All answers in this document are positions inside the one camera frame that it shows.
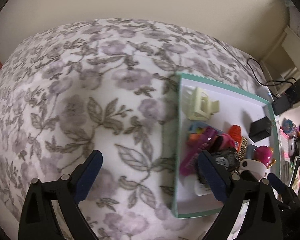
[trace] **silver screw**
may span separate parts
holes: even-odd
[[[67,179],[69,179],[70,178],[70,175],[69,174],[63,174],[62,176],[61,176],[61,179],[62,180],[67,180]]]
[[[232,178],[233,180],[239,180],[239,179],[240,179],[240,176],[239,176],[238,174],[232,174],[232,175],[231,175],[231,178]]]
[[[32,183],[32,184],[36,184],[36,183],[38,183],[38,181],[39,181],[38,178],[33,178],[33,179],[31,179],[31,183]]]
[[[267,180],[267,179],[262,179],[262,183],[268,185],[268,184],[269,184],[269,180]]]

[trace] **bed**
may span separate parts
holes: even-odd
[[[0,70],[0,199],[18,220],[32,178],[56,180],[98,149],[104,164],[79,207],[99,239],[201,239],[215,215],[177,219],[169,209],[177,73],[255,93],[248,57],[197,31],[139,19],[76,22],[25,39]]]

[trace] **black cable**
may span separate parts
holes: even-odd
[[[294,83],[292,83],[292,82],[290,82],[290,81],[287,81],[287,80],[269,80],[269,81],[267,81],[266,83],[268,83],[268,82],[278,82],[278,83],[277,83],[277,84],[273,84],[273,85],[262,84],[262,83],[258,80],[256,74],[254,73],[253,68],[250,66],[249,60],[255,61],[255,62],[259,65],[260,68],[261,68],[261,65],[260,65],[260,63],[259,63],[257,60],[255,60],[255,59],[252,58],[252,57],[250,57],[250,58],[247,59],[247,64],[248,64],[248,66],[251,68],[252,73],[253,73],[255,79],[257,80],[257,82],[258,82],[260,85],[265,86],[265,87],[274,87],[274,86],[280,85],[280,84],[282,84],[282,83],[288,83],[288,84],[291,84],[291,85],[293,85],[293,86],[296,86]]]

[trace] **blue gripper pad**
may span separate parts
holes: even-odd
[[[102,166],[102,153],[100,151],[93,150],[93,152],[89,155],[88,158],[90,158],[91,155],[93,155],[93,157],[89,165],[82,173],[76,185],[76,192],[74,196],[74,201],[76,204],[86,199],[90,188],[92,187],[92,184],[95,181]]]
[[[283,195],[285,193],[285,189],[288,186],[285,185],[276,175],[271,172],[267,176],[267,179],[278,194]]]
[[[208,182],[216,200],[225,203],[228,199],[226,195],[226,183],[219,176],[204,153],[199,153],[198,166]]]

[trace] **yellow object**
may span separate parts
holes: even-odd
[[[207,121],[216,112],[219,112],[219,101],[211,102],[207,92],[196,87],[192,93],[188,119]]]

